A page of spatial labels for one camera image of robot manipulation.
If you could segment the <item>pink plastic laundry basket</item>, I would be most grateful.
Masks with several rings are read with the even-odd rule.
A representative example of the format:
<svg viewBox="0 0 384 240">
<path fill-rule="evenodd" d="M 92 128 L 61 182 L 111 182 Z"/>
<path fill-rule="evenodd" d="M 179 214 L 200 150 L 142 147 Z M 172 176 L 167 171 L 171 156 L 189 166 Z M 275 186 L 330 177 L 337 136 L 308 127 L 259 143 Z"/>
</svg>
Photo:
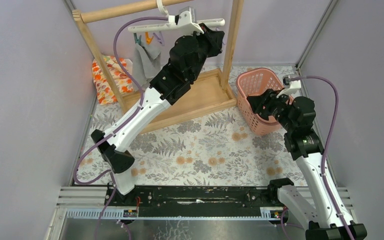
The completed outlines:
<svg viewBox="0 0 384 240">
<path fill-rule="evenodd" d="M 272 115 L 262 118 L 262 95 L 266 90 L 280 91 L 283 83 L 274 71 L 261 67 L 241 73 L 236 79 L 237 105 L 248 126 L 258 136 L 264 136 L 281 128 Z"/>
</svg>

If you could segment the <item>white plastic clip hanger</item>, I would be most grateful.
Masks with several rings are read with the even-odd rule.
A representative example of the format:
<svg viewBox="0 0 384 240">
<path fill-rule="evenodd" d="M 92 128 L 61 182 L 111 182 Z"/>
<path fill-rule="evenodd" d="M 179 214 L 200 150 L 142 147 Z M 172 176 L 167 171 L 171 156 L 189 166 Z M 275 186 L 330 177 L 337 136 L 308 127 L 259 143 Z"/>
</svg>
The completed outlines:
<svg viewBox="0 0 384 240">
<path fill-rule="evenodd" d="M 176 29 L 169 29 L 169 27 L 167 26 L 168 16 L 170 14 L 167 8 L 165 7 L 165 4 L 163 3 L 163 1 L 157 0 L 156 4 L 160 13 L 167 17 L 167 20 L 164 23 L 129 26 L 128 31 L 131 33 L 145 33 L 145 32 L 162 32 L 162 31 L 176 30 Z M 204 20 L 196 20 L 195 18 L 195 21 L 197 24 L 204 23 L 209 28 L 218 28 L 218 27 L 223 27 L 225 25 L 225 20 L 223 18 L 204 19 Z"/>
</svg>

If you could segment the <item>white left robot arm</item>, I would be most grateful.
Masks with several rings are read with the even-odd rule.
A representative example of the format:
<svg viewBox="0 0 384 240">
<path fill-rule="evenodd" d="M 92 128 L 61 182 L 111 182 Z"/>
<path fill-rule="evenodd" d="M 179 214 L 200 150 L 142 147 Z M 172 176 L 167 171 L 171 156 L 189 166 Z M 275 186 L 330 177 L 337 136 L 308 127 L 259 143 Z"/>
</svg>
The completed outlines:
<svg viewBox="0 0 384 240">
<path fill-rule="evenodd" d="M 143 96 L 121 119 L 104 131 L 91 134 L 104 161 L 110 166 L 116 199 L 124 206 L 135 200 L 135 179 L 131 167 L 135 158 L 129 153 L 133 140 L 159 114 L 173 106 L 197 80 L 208 58 L 222 53 L 225 32 L 199 24 L 201 33 L 179 37 L 169 51 L 167 63 L 150 81 Z"/>
</svg>

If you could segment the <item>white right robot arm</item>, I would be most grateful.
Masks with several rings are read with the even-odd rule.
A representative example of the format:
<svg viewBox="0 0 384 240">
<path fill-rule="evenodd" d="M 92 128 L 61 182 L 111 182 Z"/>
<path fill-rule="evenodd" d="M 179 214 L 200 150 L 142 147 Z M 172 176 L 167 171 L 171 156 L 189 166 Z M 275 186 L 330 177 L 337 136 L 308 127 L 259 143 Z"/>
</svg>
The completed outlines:
<svg viewBox="0 0 384 240">
<path fill-rule="evenodd" d="M 305 230 L 307 240 L 365 239 L 367 230 L 345 207 L 323 157 L 322 142 L 313 130 L 314 101 L 304 96 L 291 99 L 272 89 L 246 100 L 253 113 L 264 120 L 274 117 L 286 130 L 285 147 L 303 173 L 314 204 L 304 199 L 288 178 L 270 181 L 267 201 L 286 206 Z"/>
</svg>

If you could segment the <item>purple clothespin left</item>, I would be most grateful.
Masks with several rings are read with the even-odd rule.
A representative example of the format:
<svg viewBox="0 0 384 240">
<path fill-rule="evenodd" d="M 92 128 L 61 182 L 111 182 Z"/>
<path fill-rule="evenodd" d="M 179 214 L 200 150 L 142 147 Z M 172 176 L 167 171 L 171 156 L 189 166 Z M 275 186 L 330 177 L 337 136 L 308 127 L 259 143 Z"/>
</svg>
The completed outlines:
<svg viewBox="0 0 384 240">
<path fill-rule="evenodd" d="M 155 38 L 155 40 L 156 40 L 162 47 L 165 46 L 164 36 L 163 36 L 163 34 L 162 34 L 161 31 L 159 31 L 159 32 L 154 32 L 154 33 L 153 33 L 153 37 Z"/>
</svg>

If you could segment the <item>floral patterned table mat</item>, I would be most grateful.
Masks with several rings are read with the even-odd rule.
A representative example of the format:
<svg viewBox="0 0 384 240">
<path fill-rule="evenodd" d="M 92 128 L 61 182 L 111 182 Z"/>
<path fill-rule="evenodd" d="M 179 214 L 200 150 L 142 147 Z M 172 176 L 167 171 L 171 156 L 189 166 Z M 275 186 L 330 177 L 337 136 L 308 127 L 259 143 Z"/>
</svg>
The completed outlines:
<svg viewBox="0 0 384 240">
<path fill-rule="evenodd" d="M 137 136 L 130 172 L 137 185 L 263 187 L 289 178 L 304 187 L 284 134 L 254 134 L 234 106 Z"/>
</svg>

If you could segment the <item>orange clothespin left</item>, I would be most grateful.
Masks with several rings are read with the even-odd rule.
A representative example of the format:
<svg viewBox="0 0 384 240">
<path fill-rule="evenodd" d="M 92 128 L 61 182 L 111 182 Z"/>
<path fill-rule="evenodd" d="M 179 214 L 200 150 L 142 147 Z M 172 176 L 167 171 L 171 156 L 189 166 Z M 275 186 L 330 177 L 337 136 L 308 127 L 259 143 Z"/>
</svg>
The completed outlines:
<svg viewBox="0 0 384 240">
<path fill-rule="evenodd" d="M 153 41 L 153 39 L 154 39 L 154 35 L 151 33 L 149 33 L 149 32 L 145 32 L 145 40 L 146 40 L 146 44 L 147 45 L 150 45 L 151 43 L 152 43 L 152 41 Z"/>
</svg>

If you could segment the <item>grey hanging cloth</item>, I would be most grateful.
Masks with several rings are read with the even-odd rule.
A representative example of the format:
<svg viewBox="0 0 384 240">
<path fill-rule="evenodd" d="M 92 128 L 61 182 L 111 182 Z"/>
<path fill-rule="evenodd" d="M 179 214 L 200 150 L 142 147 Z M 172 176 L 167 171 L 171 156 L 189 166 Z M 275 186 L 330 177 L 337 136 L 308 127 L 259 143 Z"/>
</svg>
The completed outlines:
<svg viewBox="0 0 384 240">
<path fill-rule="evenodd" d="M 141 88 L 146 88 L 161 70 L 161 49 L 136 43 L 132 63 L 133 78 Z"/>
</svg>

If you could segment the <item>teal clothespin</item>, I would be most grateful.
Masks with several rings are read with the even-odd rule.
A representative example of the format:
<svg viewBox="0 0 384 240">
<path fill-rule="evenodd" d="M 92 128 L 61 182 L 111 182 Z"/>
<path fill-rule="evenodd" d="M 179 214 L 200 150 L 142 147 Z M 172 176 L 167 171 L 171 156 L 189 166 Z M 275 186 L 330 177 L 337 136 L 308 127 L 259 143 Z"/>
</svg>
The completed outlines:
<svg viewBox="0 0 384 240">
<path fill-rule="evenodd" d="M 141 43 L 142 43 L 142 36 L 138 35 L 137 33 L 134 33 L 133 37 L 134 37 L 135 44 L 141 45 Z"/>
</svg>

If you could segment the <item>wooden drying rack frame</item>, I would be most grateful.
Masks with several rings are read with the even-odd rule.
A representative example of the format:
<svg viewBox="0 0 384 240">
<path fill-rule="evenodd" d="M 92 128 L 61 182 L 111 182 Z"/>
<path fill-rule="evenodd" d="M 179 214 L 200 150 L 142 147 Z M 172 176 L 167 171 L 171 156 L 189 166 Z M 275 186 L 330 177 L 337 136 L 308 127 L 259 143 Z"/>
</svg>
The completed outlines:
<svg viewBox="0 0 384 240">
<path fill-rule="evenodd" d="M 181 1 L 162 0 L 162 3 L 165 6 L 170 6 L 180 4 Z M 237 98 L 233 94 L 228 81 L 243 4 L 244 2 L 242 0 L 234 0 L 232 2 L 223 70 L 214 69 L 200 73 L 191 88 L 176 101 L 174 106 L 164 110 L 153 118 L 145 128 L 141 130 L 142 134 L 224 110 L 233 107 L 237 103 Z M 158 9 L 156 0 L 142 0 L 90 12 L 81 12 L 78 9 L 71 11 L 73 20 L 80 34 L 96 60 L 96 65 L 100 67 L 103 77 L 107 80 L 109 88 L 112 91 L 112 97 L 118 102 L 123 113 L 128 111 L 128 107 L 133 107 L 134 101 L 139 100 L 141 94 L 133 91 L 120 92 L 87 24 L 152 9 Z"/>
</svg>

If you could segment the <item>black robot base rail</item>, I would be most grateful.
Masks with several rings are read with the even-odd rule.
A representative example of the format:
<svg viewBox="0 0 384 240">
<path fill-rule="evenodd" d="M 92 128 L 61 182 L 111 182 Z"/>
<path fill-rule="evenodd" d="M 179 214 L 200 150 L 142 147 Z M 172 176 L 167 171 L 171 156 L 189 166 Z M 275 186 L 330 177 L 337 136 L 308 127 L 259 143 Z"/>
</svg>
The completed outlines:
<svg viewBox="0 0 384 240">
<path fill-rule="evenodd" d="M 284 210 L 272 188 L 253 186 L 156 186 L 138 185 L 123 195 L 108 186 L 105 204 L 132 207 L 139 217 L 260 217 Z"/>
</svg>

